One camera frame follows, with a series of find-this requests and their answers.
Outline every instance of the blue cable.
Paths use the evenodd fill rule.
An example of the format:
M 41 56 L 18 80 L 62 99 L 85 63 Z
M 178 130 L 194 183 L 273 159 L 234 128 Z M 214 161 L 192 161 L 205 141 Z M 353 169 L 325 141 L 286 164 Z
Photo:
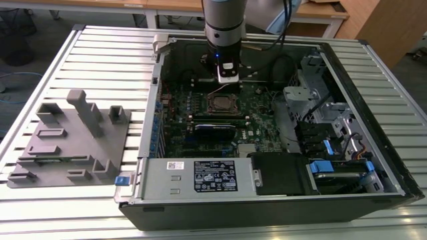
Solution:
M 41 75 L 39 73 L 35 73 L 35 72 L 26 72 L 26 71 L 7 73 L 7 74 L 5 74 L 5 75 L 0 76 L 0 78 L 3 78 L 3 77 L 10 76 L 10 75 L 17 75 L 17 74 L 37 75 L 38 77 L 41 77 L 41 78 L 42 78 L 42 75 Z
M 3 100 L 0 100 L 0 103 L 5 103 L 5 104 L 22 104 L 22 103 L 26 103 L 26 101 L 3 101 Z
M 39 73 L 22 71 L 22 72 L 11 72 L 11 73 L 7 73 L 7 74 L 5 74 L 5 75 L 1 75 L 1 76 L 0 76 L 0 79 L 3 78 L 3 77 L 6 77 L 6 76 L 18 75 L 18 74 L 23 74 L 23 75 L 37 75 L 38 77 L 42 78 L 42 75 L 41 75 Z M 22 103 L 26 103 L 26 101 L 3 101 L 3 100 L 0 100 L 0 103 L 5 103 L 5 104 L 22 104 Z

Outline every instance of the power supply label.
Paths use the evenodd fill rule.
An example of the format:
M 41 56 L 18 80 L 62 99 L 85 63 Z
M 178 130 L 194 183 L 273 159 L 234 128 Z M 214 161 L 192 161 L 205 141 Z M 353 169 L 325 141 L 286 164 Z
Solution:
M 234 161 L 194 161 L 193 190 L 197 193 L 237 191 Z

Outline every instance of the barcode sticker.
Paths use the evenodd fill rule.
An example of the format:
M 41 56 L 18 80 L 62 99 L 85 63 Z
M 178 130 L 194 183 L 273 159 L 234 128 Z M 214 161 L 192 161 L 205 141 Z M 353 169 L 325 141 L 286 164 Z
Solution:
M 182 170 L 184 169 L 184 162 L 182 161 L 168 161 L 165 169 L 166 170 Z

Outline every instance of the motherboard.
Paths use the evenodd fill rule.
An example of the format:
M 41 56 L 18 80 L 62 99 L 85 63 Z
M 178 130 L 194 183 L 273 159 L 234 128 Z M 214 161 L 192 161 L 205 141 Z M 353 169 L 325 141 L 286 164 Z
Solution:
M 166 87 L 165 157 L 245 158 L 256 151 L 281 152 L 272 110 L 280 94 L 250 83 L 213 92 L 184 85 Z

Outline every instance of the aluminum extrusion table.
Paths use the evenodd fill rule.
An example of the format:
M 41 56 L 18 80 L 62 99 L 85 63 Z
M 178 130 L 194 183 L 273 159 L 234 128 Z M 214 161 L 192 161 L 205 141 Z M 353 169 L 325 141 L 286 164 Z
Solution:
M 29 141 L 27 134 L 37 125 L 35 109 L 39 103 L 70 107 L 65 96 L 71 88 L 83 89 L 87 102 L 94 102 L 100 109 L 121 105 L 132 110 L 120 170 L 134 170 L 154 64 L 152 41 L 156 33 L 202 35 L 200 31 L 101 26 L 86 26 L 70 32 L 0 145 L 0 239 L 422 239 L 427 236 L 427 198 L 344 223 L 142 232 L 118 211 L 113 185 L 6 187 L 7 174 Z M 254 36 L 274 38 L 250 34 L 248 38 Z M 370 47 L 356 40 L 286 39 L 329 43 L 427 194 L 427 116 Z

